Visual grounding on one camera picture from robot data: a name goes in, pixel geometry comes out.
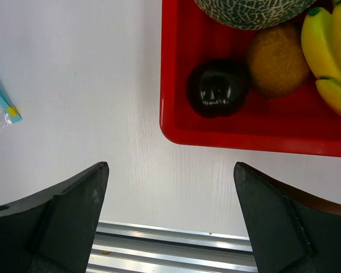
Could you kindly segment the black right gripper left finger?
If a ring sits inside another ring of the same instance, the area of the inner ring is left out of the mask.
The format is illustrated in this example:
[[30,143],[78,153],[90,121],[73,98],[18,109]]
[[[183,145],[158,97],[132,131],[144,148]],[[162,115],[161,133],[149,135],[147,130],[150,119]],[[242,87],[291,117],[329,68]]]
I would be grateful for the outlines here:
[[105,199],[109,166],[0,205],[0,272],[85,272]]

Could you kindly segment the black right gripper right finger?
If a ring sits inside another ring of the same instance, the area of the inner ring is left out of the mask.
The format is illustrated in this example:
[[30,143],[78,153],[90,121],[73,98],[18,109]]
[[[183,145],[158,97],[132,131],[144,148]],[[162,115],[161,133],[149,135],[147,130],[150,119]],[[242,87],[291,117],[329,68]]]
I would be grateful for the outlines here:
[[341,204],[242,162],[234,182],[258,272],[341,272]]

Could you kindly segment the yellow banana bunch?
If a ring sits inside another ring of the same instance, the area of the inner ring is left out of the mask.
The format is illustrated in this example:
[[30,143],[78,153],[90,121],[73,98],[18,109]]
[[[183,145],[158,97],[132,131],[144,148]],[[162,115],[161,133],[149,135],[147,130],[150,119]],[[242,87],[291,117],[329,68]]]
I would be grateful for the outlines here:
[[307,12],[301,43],[319,95],[341,116],[341,1],[332,13],[322,7]]

